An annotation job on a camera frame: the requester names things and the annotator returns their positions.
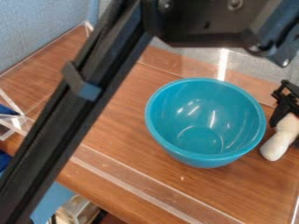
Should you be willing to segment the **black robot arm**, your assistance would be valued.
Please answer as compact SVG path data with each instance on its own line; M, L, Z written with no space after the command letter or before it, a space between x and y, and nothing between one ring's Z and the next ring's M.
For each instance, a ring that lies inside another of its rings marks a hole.
M299 52L299 0L114 0L0 178L0 224L31 214L147 45L241 47L288 67Z

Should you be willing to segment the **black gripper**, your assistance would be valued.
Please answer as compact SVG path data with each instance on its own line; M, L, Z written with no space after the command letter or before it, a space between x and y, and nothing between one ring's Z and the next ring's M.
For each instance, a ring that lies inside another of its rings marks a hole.
M289 113L299 116L299 87L290 80L282 80L273 97L277 99L277 108L270 118L270 126L276 127Z

